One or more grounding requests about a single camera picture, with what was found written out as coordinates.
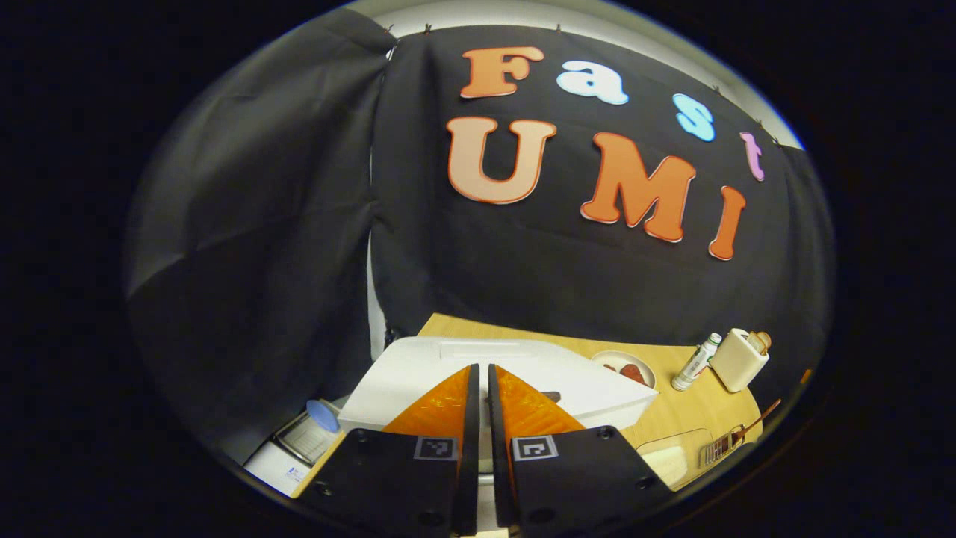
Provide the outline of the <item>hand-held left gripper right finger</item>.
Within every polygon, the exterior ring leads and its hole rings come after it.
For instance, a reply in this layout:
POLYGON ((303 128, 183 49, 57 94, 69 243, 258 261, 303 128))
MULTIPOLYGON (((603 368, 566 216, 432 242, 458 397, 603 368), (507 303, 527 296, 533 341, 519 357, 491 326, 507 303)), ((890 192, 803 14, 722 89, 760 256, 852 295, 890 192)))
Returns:
POLYGON ((617 536, 672 500, 617 428, 583 426, 501 365, 488 408, 497 523, 518 536, 617 536))

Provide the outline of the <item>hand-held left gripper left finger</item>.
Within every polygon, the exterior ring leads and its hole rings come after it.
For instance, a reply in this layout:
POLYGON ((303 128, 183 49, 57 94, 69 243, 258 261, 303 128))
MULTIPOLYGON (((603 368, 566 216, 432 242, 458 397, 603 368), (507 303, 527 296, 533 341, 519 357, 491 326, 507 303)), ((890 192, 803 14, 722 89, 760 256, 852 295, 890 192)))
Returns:
POLYGON ((298 498, 349 534, 474 534, 479 437, 480 368, 473 364, 385 428, 346 433, 298 498))

